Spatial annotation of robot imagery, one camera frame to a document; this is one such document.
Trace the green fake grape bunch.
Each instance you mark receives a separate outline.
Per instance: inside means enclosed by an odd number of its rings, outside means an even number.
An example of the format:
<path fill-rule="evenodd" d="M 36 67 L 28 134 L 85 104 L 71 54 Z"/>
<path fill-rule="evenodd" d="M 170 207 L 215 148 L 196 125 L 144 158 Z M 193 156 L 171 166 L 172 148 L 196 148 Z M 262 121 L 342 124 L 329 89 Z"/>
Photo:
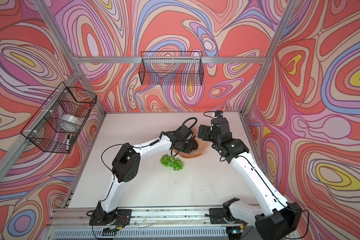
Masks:
<path fill-rule="evenodd" d="M 160 163 L 168 168 L 172 168 L 174 171 L 180 171 L 183 169 L 183 162 L 173 156 L 164 155 L 160 159 Z"/>

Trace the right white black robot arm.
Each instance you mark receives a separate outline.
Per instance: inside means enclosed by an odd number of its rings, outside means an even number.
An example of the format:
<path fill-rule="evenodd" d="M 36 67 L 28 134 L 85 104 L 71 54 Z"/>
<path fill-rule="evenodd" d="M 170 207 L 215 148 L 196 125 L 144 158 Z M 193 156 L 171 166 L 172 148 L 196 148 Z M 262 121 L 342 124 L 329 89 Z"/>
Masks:
<path fill-rule="evenodd" d="M 239 199 L 225 202 L 234 219 L 255 227 L 264 240 L 280 240 L 297 230 L 303 213 L 300 205 L 276 190 L 245 143 L 232 136 L 226 118 L 215 117 L 210 126 L 201 125 L 198 138 L 212 143 L 212 148 L 243 177 L 259 203 L 256 208 Z"/>

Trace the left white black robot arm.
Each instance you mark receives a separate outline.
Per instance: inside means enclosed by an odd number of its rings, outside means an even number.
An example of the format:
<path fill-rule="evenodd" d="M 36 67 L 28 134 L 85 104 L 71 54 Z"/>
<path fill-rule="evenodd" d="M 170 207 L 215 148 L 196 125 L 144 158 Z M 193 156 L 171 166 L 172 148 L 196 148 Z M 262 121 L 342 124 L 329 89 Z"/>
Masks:
<path fill-rule="evenodd" d="M 109 168 L 112 179 L 106 197 L 98 201 L 95 210 L 87 212 L 90 226 L 111 225 L 117 219 L 117 209 L 126 183 L 137 176 L 141 160 L 165 151 L 190 154 L 197 150 L 196 135 L 192 131 L 196 123 L 197 118 L 191 117 L 176 130 L 161 132 L 154 140 L 140 145 L 120 144 L 121 148 Z"/>

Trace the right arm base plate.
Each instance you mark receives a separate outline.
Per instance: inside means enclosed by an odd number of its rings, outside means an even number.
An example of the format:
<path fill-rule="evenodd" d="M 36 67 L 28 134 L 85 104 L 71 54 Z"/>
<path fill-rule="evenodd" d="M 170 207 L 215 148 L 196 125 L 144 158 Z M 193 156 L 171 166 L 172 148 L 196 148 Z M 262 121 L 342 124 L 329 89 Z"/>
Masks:
<path fill-rule="evenodd" d="M 240 225 L 247 225 L 247 222 L 239 219 L 235 219 L 231 212 L 226 208 L 210 208 L 209 213 L 205 214 L 205 217 L 210 219 L 210 222 L 213 225 L 217 224 L 240 224 Z"/>

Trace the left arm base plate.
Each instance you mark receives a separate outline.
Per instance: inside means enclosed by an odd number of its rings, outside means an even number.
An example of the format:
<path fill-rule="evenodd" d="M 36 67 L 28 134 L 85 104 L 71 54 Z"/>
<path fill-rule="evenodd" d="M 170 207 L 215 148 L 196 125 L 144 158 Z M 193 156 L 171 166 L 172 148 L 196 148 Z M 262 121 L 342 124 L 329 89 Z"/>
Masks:
<path fill-rule="evenodd" d="M 95 209 L 86 213 L 90 217 L 90 226 L 119 226 L 125 227 L 130 224 L 131 210 L 114 210 L 106 213 L 102 209 Z"/>

